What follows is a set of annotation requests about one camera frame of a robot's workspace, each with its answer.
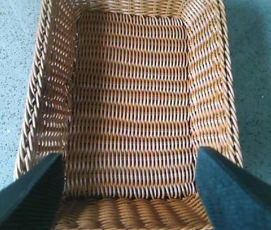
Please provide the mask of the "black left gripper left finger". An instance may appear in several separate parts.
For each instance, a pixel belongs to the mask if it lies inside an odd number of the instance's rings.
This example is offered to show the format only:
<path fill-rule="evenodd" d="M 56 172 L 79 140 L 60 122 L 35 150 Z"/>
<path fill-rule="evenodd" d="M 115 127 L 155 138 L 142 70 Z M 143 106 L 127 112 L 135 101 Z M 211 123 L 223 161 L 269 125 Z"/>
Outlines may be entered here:
<path fill-rule="evenodd" d="M 48 230 L 64 187 L 61 154 L 51 153 L 0 191 L 0 230 Z"/>

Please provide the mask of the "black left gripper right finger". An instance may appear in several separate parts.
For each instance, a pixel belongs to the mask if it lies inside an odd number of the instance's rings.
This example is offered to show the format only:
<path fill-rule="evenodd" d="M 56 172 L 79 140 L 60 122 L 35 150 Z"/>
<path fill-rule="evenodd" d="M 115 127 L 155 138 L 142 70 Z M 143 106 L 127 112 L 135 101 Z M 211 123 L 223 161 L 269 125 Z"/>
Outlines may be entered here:
<path fill-rule="evenodd" d="M 271 230 L 271 185 L 200 147 L 196 185 L 216 230 Z"/>

